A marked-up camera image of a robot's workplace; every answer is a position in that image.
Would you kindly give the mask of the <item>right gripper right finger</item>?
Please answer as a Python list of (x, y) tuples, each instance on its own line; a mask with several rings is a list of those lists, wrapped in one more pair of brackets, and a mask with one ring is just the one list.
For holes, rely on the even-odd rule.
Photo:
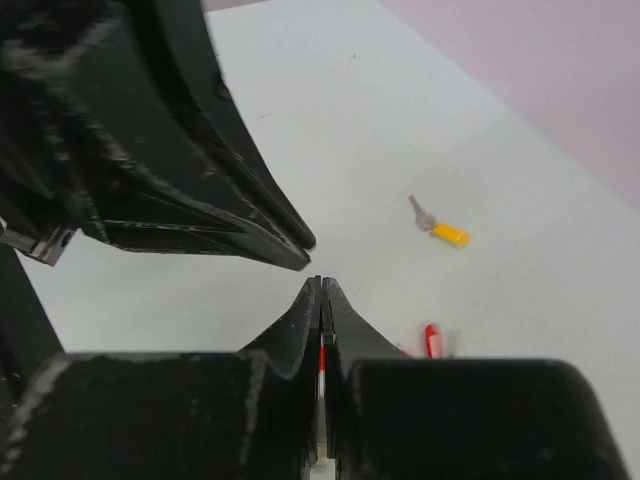
[(549, 359), (419, 359), (323, 282), (328, 449), (340, 479), (625, 479), (596, 395)]

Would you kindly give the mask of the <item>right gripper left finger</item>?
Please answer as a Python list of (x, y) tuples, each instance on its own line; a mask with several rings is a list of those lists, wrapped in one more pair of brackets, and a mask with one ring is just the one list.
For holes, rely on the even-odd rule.
[(317, 454), (320, 281), (235, 352), (48, 360), (1, 448), (5, 479), (305, 479)]

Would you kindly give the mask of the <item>red handled keyring holder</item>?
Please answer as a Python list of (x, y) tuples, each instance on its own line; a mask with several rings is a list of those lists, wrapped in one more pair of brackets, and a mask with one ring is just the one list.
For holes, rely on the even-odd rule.
[[(425, 358), (455, 358), (461, 340), (461, 332), (455, 329), (443, 330), (439, 324), (427, 324), (423, 330), (422, 338), (424, 342), (423, 356)], [(319, 370), (318, 370), (318, 393), (321, 400), (326, 394), (326, 353), (324, 341), (320, 344)]]

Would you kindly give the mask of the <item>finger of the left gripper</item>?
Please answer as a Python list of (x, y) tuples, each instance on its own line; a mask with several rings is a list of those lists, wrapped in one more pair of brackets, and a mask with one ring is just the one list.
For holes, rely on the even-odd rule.
[(197, 1), (109, 1), (101, 219), (124, 250), (310, 250), (226, 84)]
[(197, 1), (1, 5), (1, 240), (299, 271), (311, 232), (226, 85)]

